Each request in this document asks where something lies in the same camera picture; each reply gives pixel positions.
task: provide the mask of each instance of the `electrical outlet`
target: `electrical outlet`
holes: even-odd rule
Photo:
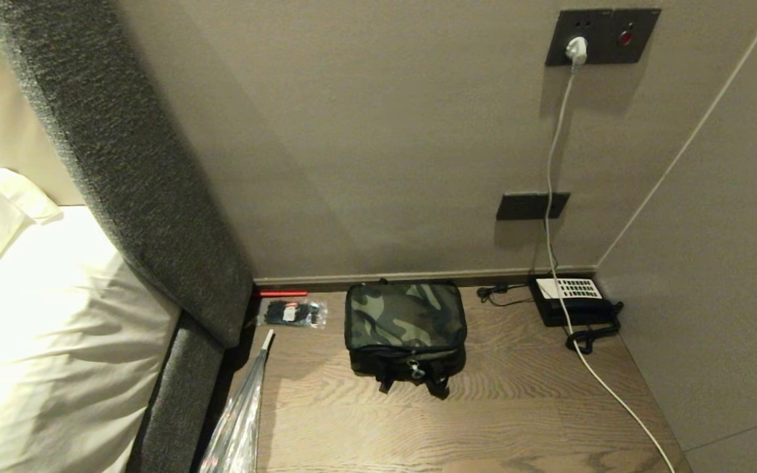
[[[660,9],[562,10],[547,51],[546,66],[566,66],[565,46],[578,36],[586,38],[586,64],[639,62],[658,20]]]
[[[554,192],[551,200],[551,218],[559,218],[565,203],[571,197],[570,192]],[[504,194],[496,221],[503,219],[544,219],[547,210],[547,194]]]

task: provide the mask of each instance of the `wood grain surface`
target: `wood grain surface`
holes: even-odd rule
[[[463,372],[440,401],[397,382],[387,395],[352,373],[343,344],[345,293],[327,303],[325,330],[272,326],[262,389],[258,470],[270,473],[590,473],[667,471],[639,425],[543,326],[533,303],[481,304],[462,288],[469,335]],[[525,299],[523,288],[500,294]],[[270,327],[258,327],[250,360]],[[651,429],[679,473],[691,469],[619,338],[587,357]],[[250,363],[235,372],[232,389]]]

